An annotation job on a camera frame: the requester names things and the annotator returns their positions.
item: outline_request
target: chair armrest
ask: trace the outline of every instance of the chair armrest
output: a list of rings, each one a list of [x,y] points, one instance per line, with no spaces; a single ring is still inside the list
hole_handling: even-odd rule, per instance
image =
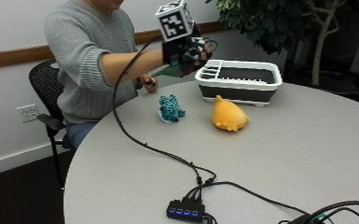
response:
[[[46,114],[40,114],[37,119],[53,130],[58,131],[65,128],[65,124],[52,116]]]

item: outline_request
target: white dish rack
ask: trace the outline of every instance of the white dish rack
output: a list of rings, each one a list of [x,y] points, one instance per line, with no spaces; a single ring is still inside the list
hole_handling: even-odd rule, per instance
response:
[[[211,102],[221,95],[224,100],[263,106],[282,84],[279,70],[272,63],[209,60],[195,73],[202,98]]]

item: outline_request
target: jeans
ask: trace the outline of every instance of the jeans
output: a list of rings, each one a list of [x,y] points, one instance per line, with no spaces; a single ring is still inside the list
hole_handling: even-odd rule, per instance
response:
[[[88,123],[70,123],[65,120],[66,124],[66,138],[69,143],[77,149],[85,136],[88,135],[89,131],[97,124],[97,122],[88,122]]]

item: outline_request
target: black office chair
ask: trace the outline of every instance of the black office chair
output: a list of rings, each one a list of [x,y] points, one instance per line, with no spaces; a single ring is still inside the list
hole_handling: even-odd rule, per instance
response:
[[[61,188],[64,188],[65,184],[61,175],[56,146],[61,145],[64,148],[72,149],[73,151],[76,148],[68,142],[66,135],[64,136],[62,140],[54,139],[57,132],[65,128],[65,124],[62,123],[64,116],[57,106],[57,97],[64,91],[64,85],[57,81],[58,67],[57,65],[53,66],[54,64],[54,59],[38,63],[30,69],[28,79],[30,86],[37,93],[49,113],[49,115],[40,114],[37,119],[45,124],[46,127],[46,134],[52,145],[57,180]]]

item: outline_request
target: gray sweater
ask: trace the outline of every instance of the gray sweater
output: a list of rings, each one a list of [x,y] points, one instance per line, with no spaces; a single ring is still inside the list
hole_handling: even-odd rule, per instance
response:
[[[114,91],[100,59],[106,53],[135,51],[131,21],[121,9],[105,16],[82,0],[68,0],[46,16],[45,37],[65,85],[57,99],[64,117],[72,123],[97,121],[113,109]],[[117,105],[135,96],[135,81],[121,82]]]

